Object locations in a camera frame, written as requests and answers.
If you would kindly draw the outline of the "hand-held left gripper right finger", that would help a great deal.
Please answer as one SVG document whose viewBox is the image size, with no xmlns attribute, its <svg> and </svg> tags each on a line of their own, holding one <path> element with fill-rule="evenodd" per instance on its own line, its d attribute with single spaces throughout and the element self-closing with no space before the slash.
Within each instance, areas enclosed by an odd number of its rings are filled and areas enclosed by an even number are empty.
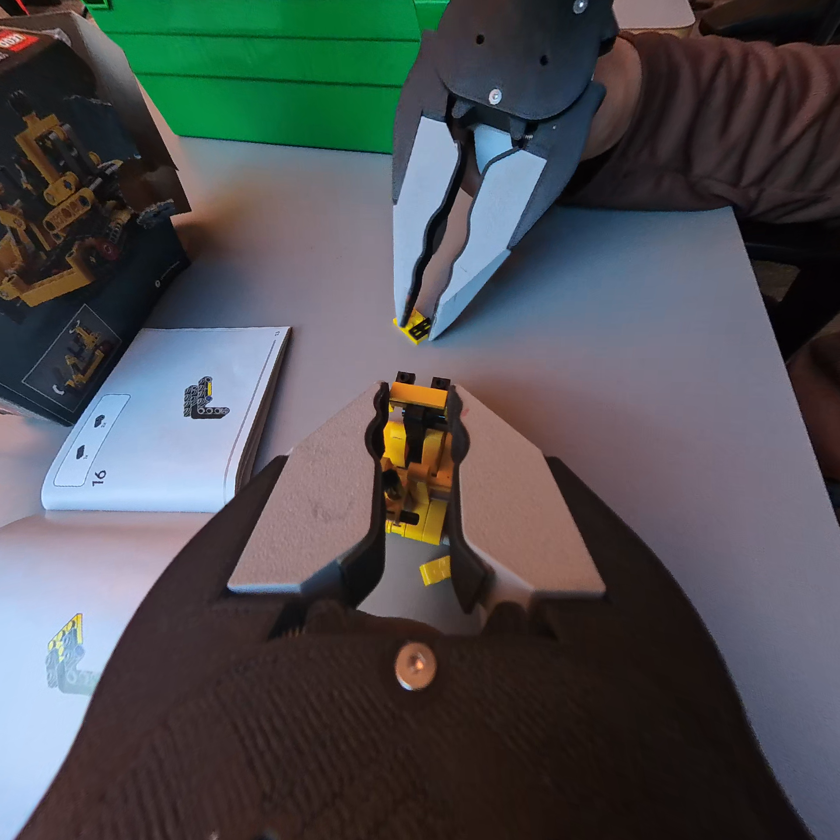
<svg viewBox="0 0 840 840">
<path fill-rule="evenodd" d="M 448 390 L 451 581 L 465 613 L 600 598 L 605 584 L 542 451 L 463 386 Z"/>
</svg>

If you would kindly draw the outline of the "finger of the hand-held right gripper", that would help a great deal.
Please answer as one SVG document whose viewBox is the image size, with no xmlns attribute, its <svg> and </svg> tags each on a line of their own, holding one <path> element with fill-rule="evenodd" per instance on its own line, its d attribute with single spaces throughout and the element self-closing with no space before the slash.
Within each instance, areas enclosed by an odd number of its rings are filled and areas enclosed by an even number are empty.
<svg viewBox="0 0 840 840">
<path fill-rule="evenodd" d="M 511 253 L 511 241 L 546 161 L 525 150 L 491 159 L 469 210 L 464 247 L 452 265 L 428 335 L 439 338 Z"/>
<path fill-rule="evenodd" d="M 414 310 L 425 269 L 454 201 L 460 163 L 460 147 L 447 124 L 420 118 L 393 209 L 394 300 L 399 323 L 406 323 Z"/>
</svg>

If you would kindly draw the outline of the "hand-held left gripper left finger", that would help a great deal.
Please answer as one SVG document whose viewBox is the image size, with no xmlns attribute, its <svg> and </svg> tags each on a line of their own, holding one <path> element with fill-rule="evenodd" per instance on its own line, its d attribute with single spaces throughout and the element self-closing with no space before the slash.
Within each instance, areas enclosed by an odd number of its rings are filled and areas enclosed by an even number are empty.
<svg viewBox="0 0 840 840">
<path fill-rule="evenodd" d="M 385 566 L 382 432 L 389 386 L 375 382 L 295 446 L 263 489 L 248 483 L 234 533 L 241 548 L 227 581 L 238 606 L 356 607 Z"/>
</svg>

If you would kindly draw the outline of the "yellow black lego model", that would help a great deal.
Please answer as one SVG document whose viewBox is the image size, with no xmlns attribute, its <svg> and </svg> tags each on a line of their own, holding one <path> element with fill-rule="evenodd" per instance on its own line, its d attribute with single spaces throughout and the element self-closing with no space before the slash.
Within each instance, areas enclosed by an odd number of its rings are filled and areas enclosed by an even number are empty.
<svg viewBox="0 0 840 840">
<path fill-rule="evenodd" d="M 455 469 L 446 408 L 450 380 L 435 377 L 430 386 L 415 380 L 415 374 L 399 371 L 390 389 L 381 458 L 385 531 L 447 544 Z"/>
</svg>

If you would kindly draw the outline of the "white instruction booklet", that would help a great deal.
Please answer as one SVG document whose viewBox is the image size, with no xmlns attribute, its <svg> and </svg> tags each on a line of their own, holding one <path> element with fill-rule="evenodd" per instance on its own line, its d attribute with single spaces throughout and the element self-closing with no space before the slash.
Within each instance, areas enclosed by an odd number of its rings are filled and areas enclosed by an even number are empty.
<svg viewBox="0 0 840 840">
<path fill-rule="evenodd" d="M 246 483 L 290 337 L 141 331 L 37 474 L 37 511 L 2 526 L 3 751 L 68 749 L 186 531 Z"/>
</svg>

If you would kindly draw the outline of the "person's right forearm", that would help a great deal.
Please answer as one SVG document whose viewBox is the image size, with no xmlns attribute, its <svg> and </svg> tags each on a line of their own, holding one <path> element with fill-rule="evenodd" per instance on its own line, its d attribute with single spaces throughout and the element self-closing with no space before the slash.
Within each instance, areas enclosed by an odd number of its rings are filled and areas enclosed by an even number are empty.
<svg viewBox="0 0 840 840">
<path fill-rule="evenodd" d="M 625 134 L 561 199 L 772 224 L 839 216 L 839 47 L 623 34 L 642 66 Z"/>
</svg>

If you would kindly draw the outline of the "black lego set box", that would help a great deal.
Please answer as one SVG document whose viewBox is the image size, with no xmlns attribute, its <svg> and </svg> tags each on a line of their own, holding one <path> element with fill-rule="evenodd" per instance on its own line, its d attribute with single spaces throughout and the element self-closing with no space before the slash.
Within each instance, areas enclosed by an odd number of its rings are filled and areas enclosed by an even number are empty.
<svg viewBox="0 0 840 840">
<path fill-rule="evenodd" d="M 74 12 L 2 19 L 2 408 L 78 420 L 189 265 L 189 210 L 121 48 Z"/>
</svg>

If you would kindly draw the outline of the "person's right hand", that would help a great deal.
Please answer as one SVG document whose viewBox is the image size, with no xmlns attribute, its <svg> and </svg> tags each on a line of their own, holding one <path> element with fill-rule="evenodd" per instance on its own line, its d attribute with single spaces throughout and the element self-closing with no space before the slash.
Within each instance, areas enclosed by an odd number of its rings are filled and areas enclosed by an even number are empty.
<svg viewBox="0 0 840 840">
<path fill-rule="evenodd" d="M 616 38 L 612 50 L 597 60 L 593 80 L 603 85 L 605 96 L 591 122 L 582 161 L 618 144 L 633 119 L 642 87 L 642 66 L 634 45 Z"/>
</svg>

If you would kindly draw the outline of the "green plastic bin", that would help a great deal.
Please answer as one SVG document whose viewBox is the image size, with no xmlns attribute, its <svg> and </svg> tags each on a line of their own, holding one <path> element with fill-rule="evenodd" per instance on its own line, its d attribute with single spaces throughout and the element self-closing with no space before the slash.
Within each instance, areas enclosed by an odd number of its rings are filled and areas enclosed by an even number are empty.
<svg viewBox="0 0 840 840">
<path fill-rule="evenodd" d="M 446 4 L 86 2 L 175 133 L 385 154 Z"/>
</svg>

